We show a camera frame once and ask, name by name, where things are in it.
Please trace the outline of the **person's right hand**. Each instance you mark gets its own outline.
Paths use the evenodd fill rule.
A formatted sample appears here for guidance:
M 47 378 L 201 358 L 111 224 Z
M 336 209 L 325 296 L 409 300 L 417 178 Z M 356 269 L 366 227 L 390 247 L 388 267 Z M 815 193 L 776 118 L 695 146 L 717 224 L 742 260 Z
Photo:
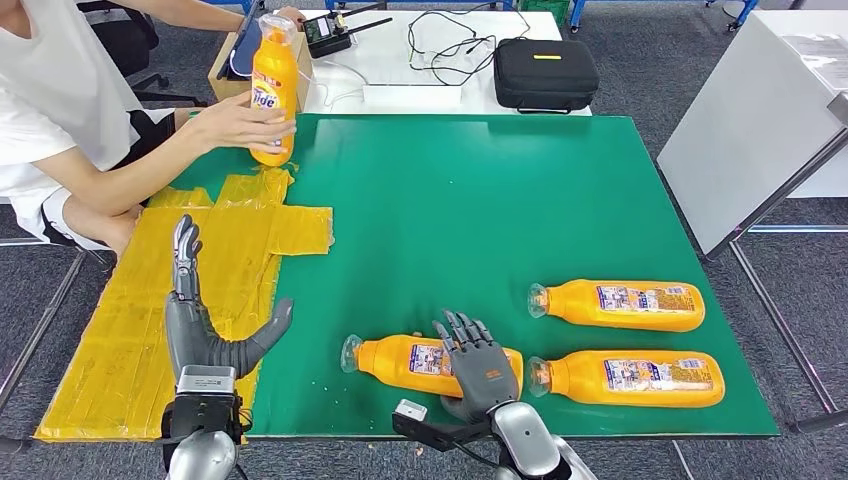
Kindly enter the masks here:
M 254 108 L 251 101 L 252 94 L 244 92 L 204 109 L 180 128 L 177 143 L 193 158 L 219 147 L 284 152 L 283 140 L 295 133 L 295 121 L 280 109 Z

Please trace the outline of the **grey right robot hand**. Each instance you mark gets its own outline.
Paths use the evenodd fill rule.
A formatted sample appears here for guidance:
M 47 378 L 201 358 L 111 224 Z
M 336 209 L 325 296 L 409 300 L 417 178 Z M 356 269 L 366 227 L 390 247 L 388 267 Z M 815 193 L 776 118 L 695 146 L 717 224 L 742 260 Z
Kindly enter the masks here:
M 435 321 L 433 326 L 462 396 L 442 396 L 441 403 L 461 421 L 484 421 L 501 405 L 519 399 L 517 377 L 502 345 L 482 321 L 451 310 L 444 310 L 443 316 L 446 321 Z

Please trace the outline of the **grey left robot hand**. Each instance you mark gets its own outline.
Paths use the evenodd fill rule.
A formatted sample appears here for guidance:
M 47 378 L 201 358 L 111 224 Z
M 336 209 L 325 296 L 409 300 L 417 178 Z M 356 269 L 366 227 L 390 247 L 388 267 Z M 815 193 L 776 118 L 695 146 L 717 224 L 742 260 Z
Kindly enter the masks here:
M 241 379 L 285 335 L 292 323 L 294 302 L 283 298 L 271 318 L 241 340 L 226 340 L 212 325 L 201 298 L 197 269 L 202 248 L 200 228 L 188 214 L 181 216 L 173 232 L 173 288 L 165 300 L 165 333 L 175 376 L 187 365 L 232 367 Z

